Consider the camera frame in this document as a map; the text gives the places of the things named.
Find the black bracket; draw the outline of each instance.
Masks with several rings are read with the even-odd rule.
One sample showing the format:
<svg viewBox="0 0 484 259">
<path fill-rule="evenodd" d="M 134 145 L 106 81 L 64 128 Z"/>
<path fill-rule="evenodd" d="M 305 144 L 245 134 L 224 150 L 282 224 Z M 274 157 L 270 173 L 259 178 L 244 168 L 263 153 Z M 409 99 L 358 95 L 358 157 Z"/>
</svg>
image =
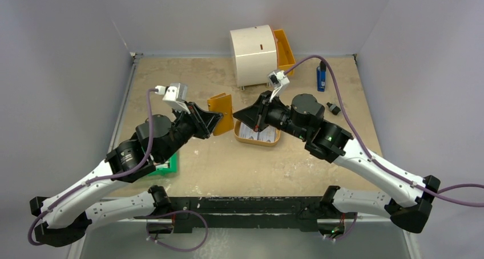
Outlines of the black bracket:
<svg viewBox="0 0 484 259">
<path fill-rule="evenodd" d="M 440 187 L 440 180 L 433 175 L 424 177 L 424 182 L 425 188 L 433 192 L 437 192 Z M 421 233 L 432 211 L 433 200 L 434 196 L 424 192 L 422 197 L 415 200 L 417 204 L 412 207 L 403 208 L 391 199 L 385 206 L 385 210 L 390 213 L 392 223 L 399 228 L 412 233 Z"/>
<path fill-rule="evenodd" d="M 39 216 L 43 201 L 48 197 L 37 196 L 30 200 L 30 212 L 34 216 Z M 60 247 L 70 245 L 81 239 L 86 234 L 87 227 L 92 224 L 87 219 L 86 213 L 80 214 L 71 225 L 61 229 L 49 229 L 47 222 L 43 222 L 34 228 L 35 239 L 45 245 Z"/>
<path fill-rule="evenodd" d="M 199 139 L 209 138 L 219 121 L 223 118 L 223 114 L 220 112 L 202 110 L 195 102 L 185 102 L 185 104 L 190 110 L 188 117 L 196 128 L 193 137 Z M 186 112 L 177 112 L 174 110 L 173 114 L 176 116 L 177 120 L 183 120 L 183 117 L 187 115 Z"/>
<path fill-rule="evenodd" d="M 320 196 L 170 197 L 171 211 L 197 212 L 210 228 L 292 228 L 302 232 L 325 231 L 318 219 L 341 218 L 340 212 L 322 205 L 321 199 Z M 193 228 L 204 227 L 198 217 L 189 213 L 177 214 L 174 222 L 174 233 L 191 233 Z"/>
</svg>

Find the gray wall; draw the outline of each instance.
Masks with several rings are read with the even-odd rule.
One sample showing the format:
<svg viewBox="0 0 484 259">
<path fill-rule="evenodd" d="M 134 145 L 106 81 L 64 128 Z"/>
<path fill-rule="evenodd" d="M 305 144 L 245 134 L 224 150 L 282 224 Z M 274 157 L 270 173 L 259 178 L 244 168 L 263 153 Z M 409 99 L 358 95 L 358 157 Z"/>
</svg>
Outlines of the gray wall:
<svg viewBox="0 0 484 259">
<path fill-rule="evenodd" d="M 390 0 L 358 59 L 384 155 L 443 186 L 484 183 L 483 11 L 483 0 Z M 483 201 L 482 190 L 446 195 Z M 426 258 L 482 258 L 482 215 L 435 201 Z"/>
<path fill-rule="evenodd" d="M 33 247 L 29 200 L 77 181 L 107 152 L 131 57 L 100 0 L 0 0 L 2 258 Z"/>
<path fill-rule="evenodd" d="M 229 54 L 229 30 L 283 28 L 297 54 L 354 54 L 388 0 L 105 0 L 130 51 Z"/>
</svg>

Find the white cylinder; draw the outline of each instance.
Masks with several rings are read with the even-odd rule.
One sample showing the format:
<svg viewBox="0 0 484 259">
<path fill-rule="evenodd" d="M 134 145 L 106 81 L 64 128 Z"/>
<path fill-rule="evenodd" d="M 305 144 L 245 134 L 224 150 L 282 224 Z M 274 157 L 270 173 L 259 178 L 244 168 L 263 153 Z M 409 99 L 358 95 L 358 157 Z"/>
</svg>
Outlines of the white cylinder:
<svg viewBox="0 0 484 259">
<path fill-rule="evenodd" d="M 276 40 L 269 25 L 230 31 L 233 70 L 237 86 L 267 83 L 277 69 Z"/>
</svg>

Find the wooden table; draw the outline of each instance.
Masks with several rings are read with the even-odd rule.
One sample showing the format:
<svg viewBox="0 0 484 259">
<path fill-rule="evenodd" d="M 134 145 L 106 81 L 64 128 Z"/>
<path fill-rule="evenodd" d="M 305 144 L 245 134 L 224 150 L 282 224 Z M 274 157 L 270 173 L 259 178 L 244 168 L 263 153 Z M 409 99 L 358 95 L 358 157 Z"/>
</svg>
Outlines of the wooden table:
<svg viewBox="0 0 484 259">
<path fill-rule="evenodd" d="M 353 57 L 328 58 L 340 86 L 345 108 L 365 144 L 381 155 L 380 145 L 368 110 L 365 94 Z M 317 100 L 337 102 L 333 82 L 327 76 L 325 92 L 316 89 L 318 60 L 309 60 L 290 76 L 291 83 L 281 100 L 289 105 L 297 94 L 313 94 Z M 232 94 L 234 111 L 255 102 L 268 90 L 265 85 L 236 87 L 230 58 L 143 58 L 132 85 L 119 140 L 131 137 L 135 127 L 147 117 L 146 90 L 173 82 L 188 84 L 187 100 L 207 110 L 207 99 L 222 92 Z M 153 114 L 168 115 L 171 109 L 161 97 L 153 95 Z M 325 113 L 326 120 L 349 130 L 342 114 Z M 355 173 L 319 160 L 304 149 L 304 143 L 282 133 L 273 148 L 239 143 L 233 131 L 207 140 L 192 138 L 179 151 L 178 173 L 146 176 L 112 193 L 132 196 L 152 185 L 162 185 L 169 196 L 319 196 L 327 186 L 375 190 L 370 182 Z"/>
</svg>

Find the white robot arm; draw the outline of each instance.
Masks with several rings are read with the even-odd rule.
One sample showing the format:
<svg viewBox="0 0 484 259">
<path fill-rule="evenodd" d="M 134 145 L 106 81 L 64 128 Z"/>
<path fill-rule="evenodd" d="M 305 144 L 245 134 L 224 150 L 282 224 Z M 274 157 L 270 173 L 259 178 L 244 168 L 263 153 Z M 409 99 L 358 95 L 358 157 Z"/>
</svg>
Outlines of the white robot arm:
<svg viewBox="0 0 484 259">
<path fill-rule="evenodd" d="M 297 95 L 291 106 L 281 102 L 279 95 L 289 84 L 283 71 L 276 70 L 268 78 L 276 89 L 260 94 L 252 106 L 235 112 L 234 118 L 254 131 L 262 131 L 272 126 L 293 135 L 306 142 L 305 149 L 311 155 L 349 169 L 382 190 L 351 191 L 330 186 L 323 199 L 327 205 L 343 213 L 361 212 L 387 217 L 405 230 L 421 232 L 434 198 L 421 188 L 436 192 L 440 181 L 433 176 L 423 178 L 413 175 L 372 151 L 369 151 L 371 158 L 368 158 L 351 133 L 324 119 L 325 108 L 314 96 Z M 412 184 L 383 171 L 375 165 L 375 161 Z"/>
<path fill-rule="evenodd" d="M 163 95 L 163 101 L 172 107 L 175 121 L 171 122 L 164 115 L 152 116 L 148 110 L 151 121 L 147 119 L 137 126 L 133 136 L 108 153 L 89 174 L 58 195 L 33 198 L 30 208 L 37 219 L 29 231 L 31 244 L 64 246 L 81 238 L 87 229 L 128 217 L 150 215 L 167 203 L 164 189 L 156 186 L 134 197 L 99 201 L 155 171 L 155 163 L 164 163 L 191 137 L 209 138 L 223 115 L 186 102 L 185 84 L 157 86 L 151 91 Z M 150 109 L 149 93 L 147 99 Z M 31 238 L 32 231 L 38 242 Z"/>
<path fill-rule="evenodd" d="M 351 191 L 330 186 L 323 197 L 316 197 L 320 200 L 317 205 L 309 207 L 313 209 L 310 213 L 313 216 L 312 221 L 309 220 L 313 222 L 310 227 L 314 228 L 316 219 L 321 215 L 320 211 L 330 211 L 336 215 L 361 212 L 390 218 L 402 229 L 415 233 L 421 232 L 429 217 L 433 196 L 427 195 L 415 186 L 419 185 L 436 192 L 440 184 L 439 180 L 433 176 L 423 178 L 412 175 L 373 152 L 370 152 L 372 157 L 369 159 L 349 132 L 323 119 L 324 107 L 312 95 L 297 95 L 290 108 L 282 104 L 279 95 L 289 84 L 283 71 L 275 71 L 269 74 L 268 78 L 275 87 L 274 91 L 263 92 L 254 105 L 235 112 L 233 114 L 235 118 L 255 131 L 262 131 L 270 125 L 293 135 L 306 142 L 305 149 L 313 156 L 347 168 L 382 190 L 380 192 Z M 174 83 L 168 87 L 157 86 L 155 92 L 164 96 L 163 100 L 173 109 L 176 120 L 172 123 L 166 116 L 151 116 L 149 113 L 148 116 L 152 117 L 151 129 L 149 122 L 139 125 L 131 139 L 120 143 L 93 171 L 72 187 L 50 198 L 32 199 L 31 212 L 37 216 L 29 231 L 29 240 L 32 244 L 64 246 L 82 238 L 86 231 L 110 222 L 135 216 L 167 213 L 171 202 L 164 188 L 158 186 L 153 186 L 147 192 L 136 196 L 114 201 L 100 201 L 112 191 L 153 172 L 154 163 L 165 162 L 191 137 L 208 138 L 223 117 L 219 113 L 203 111 L 193 102 L 186 102 L 186 85 Z M 150 142 L 152 142 L 152 148 L 148 149 Z M 145 157 L 144 152 L 150 153 L 151 156 L 146 162 L 142 162 Z M 383 172 L 375 165 L 375 160 L 413 184 L 409 185 Z M 202 197 L 172 197 L 172 199 L 181 201 L 175 203 L 179 207 L 182 202 L 188 203 L 187 206 L 189 206 L 191 203 L 187 201 L 192 200 L 198 204 Z M 289 199 L 289 202 L 283 201 L 284 203 L 295 203 L 290 205 L 292 208 L 297 208 L 303 207 L 303 204 L 308 201 L 314 203 L 315 197 L 286 197 L 286 199 Z M 273 218 L 284 216 L 289 223 L 288 226 L 283 224 L 286 227 L 293 225 L 308 229 L 306 227 L 308 224 L 304 223 L 308 220 L 303 223 L 298 220 L 302 218 L 300 213 L 307 207 L 304 206 L 297 214 L 294 211 L 287 214 L 287 209 L 271 213 L 272 209 L 258 204 L 260 200 L 260 197 L 254 200 L 251 200 L 251 197 L 227 197 L 220 202 L 208 199 L 207 208 L 199 209 L 200 204 L 198 204 L 196 208 L 191 209 L 203 211 L 210 218 L 222 216 L 220 219 L 225 220 L 215 222 L 216 224 L 211 226 L 237 227 L 237 222 L 227 219 L 226 216 L 227 207 L 234 207 L 233 210 L 232 208 L 229 210 L 234 216 L 240 214 L 244 215 L 244 218 L 258 218 L 266 213 L 269 216 L 273 214 Z M 238 203 L 244 205 L 244 211 L 241 213 L 236 212 L 240 209 Z M 253 209 L 247 209 L 247 205 L 253 205 Z M 247 211 L 253 212 L 251 217 L 247 216 Z M 278 219 L 273 225 L 267 226 L 272 228 L 281 224 L 281 220 Z M 37 242 L 31 239 L 32 231 L 35 232 Z"/>
</svg>

